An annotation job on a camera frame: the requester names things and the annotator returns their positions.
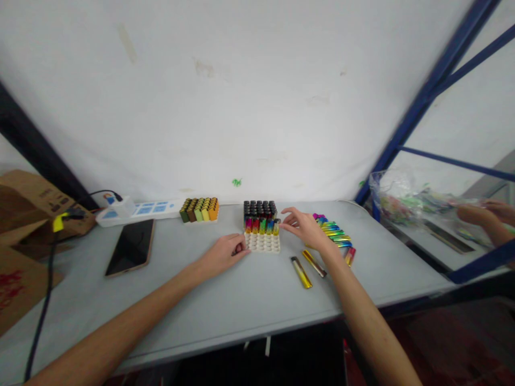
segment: black phone screen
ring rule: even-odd
[[[149,258],[155,220],[146,220],[123,227],[106,276],[143,265]]]

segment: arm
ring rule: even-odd
[[[515,227],[515,207],[502,201],[489,199],[485,202],[486,208],[495,214],[501,222]]]
[[[313,216],[296,208],[280,227],[320,252],[336,286],[349,329],[381,384],[422,385],[404,349],[365,289],[342,258],[336,245]]]
[[[198,261],[66,351],[26,385],[100,385],[191,290],[245,255],[245,237],[220,238]]]
[[[499,247],[515,239],[515,235],[511,234],[510,231],[504,227],[502,221],[490,209],[487,210],[472,205],[460,205],[457,215],[460,220],[479,225],[483,228],[495,247]]]

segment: person's left hand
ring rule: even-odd
[[[204,256],[194,263],[202,281],[225,272],[247,256],[251,250],[245,248],[245,236],[242,234],[233,233],[220,237]]]

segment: brown cardboard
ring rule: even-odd
[[[46,295],[47,268],[7,247],[0,246],[0,336]],[[62,280],[54,272],[54,286]]]
[[[22,170],[12,170],[0,177],[0,233],[11,231],[64,213],[74,200],[43,177]],[[82,220],[64,222],[59,239],[80,236],[95,226],[95,217],[81,205]],[[37,227],[25,239],[30,244],[51,244],[54,239],[50,221]]]
[[[46,295],[48,270],[33,259],[50,254],[54,218],[74,200],[43,177],[13,170],[0,177],[0,336]],[[85,235],[95,225],[84,210],[82,220],[64,221],[59,239]],[[56,253],[70,246],[58,244]],[[54,285],[62,280],[54,273]]]

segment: yellow lighter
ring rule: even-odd
[[[306,260],[315,268],[315,271],[322,277],[327,275],[327,272],[320,266],[317,260],[310,254],[310,252],[305,249],[302,251],[302,255],[306,258]]]
[[[295,267],[295,270],[297,271],[297,274],[299,275],[300,281],[302,282],[302,285],[305,289],[309,289],[313,287],[311,284],[309,278],[306,275],[306,272],[304,271],[304,268],[302,268],[302,265],[300,264],[300,261],[295,256],[290,257],[291,262],[293,264],[293,267]]]

